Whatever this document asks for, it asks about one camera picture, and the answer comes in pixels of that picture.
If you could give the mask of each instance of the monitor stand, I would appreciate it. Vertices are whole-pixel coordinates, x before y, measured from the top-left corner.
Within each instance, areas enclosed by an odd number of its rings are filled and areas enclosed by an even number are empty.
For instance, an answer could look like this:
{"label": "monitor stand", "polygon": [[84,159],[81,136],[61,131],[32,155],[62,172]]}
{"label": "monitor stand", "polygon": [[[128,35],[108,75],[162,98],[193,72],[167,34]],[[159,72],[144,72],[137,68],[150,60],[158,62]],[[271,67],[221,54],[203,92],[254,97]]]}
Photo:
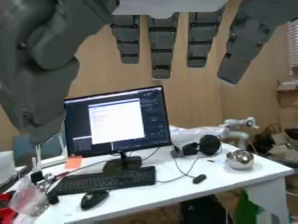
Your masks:
{"label": "monitor stand", "polygon": [[141,168],[142,159],[140,156],[128,157],[124,152],[121,152],[120,155],[121,159],[114,159],[105,163],[105,173]]}

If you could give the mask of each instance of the cardboard box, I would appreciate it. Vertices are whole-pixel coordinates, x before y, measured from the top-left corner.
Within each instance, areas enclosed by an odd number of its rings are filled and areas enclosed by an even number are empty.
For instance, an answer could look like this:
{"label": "cardboard box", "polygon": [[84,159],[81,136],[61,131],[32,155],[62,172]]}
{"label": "cardboard box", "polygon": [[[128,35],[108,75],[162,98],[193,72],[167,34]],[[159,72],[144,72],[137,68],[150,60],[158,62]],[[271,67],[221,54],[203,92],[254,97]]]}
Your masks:
{"label": "cardboard box", "polygon": [[279,83],[277,92],[281,106],[298,107],[298,76],[290,76]]}

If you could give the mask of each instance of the monitor screen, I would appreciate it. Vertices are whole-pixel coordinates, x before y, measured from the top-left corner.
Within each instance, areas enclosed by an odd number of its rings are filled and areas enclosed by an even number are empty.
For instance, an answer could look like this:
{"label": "monitor screen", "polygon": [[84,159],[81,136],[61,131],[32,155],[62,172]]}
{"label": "monitor screen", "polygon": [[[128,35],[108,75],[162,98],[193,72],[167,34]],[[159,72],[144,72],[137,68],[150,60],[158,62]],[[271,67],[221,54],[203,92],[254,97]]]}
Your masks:
{"label": "monitor screen", "polygon": [[64,101],[69,156],[96,156],[170,145],[161,86]]}

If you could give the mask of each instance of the plastic bag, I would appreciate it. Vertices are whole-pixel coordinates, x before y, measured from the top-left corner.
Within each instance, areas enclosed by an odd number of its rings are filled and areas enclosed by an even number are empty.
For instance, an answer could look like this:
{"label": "plastic bag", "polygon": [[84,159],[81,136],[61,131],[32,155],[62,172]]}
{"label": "plastic bag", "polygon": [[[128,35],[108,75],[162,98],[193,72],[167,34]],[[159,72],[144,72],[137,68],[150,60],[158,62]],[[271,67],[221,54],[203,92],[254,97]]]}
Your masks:
{"label": "plastic bag", "polygon": [[223,126],[218,127],[197,127],[191,129],[170,126],[170,138],[175,147],[182,148],[185,145],[199,142],[205,135],[215,135],[223,137],[227,129]]}
{"label": "plastic bag", "polygon": [[10,199],[9,207],[17,213],[36,217],[49,206],[48,199],[40,189],[30,182],[28,176],[21,179],[20,186]]}

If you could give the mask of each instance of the window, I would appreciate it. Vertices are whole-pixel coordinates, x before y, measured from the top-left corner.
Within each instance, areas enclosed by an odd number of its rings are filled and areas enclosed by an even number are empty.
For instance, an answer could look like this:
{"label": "window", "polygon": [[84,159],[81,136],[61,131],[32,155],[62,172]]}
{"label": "window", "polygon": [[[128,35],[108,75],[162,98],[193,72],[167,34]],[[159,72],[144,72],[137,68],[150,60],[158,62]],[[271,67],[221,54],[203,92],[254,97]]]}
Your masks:
{"label": "window", "polygon": [[291,74],[298,75],[298,19],[290,22],[289,29]]}

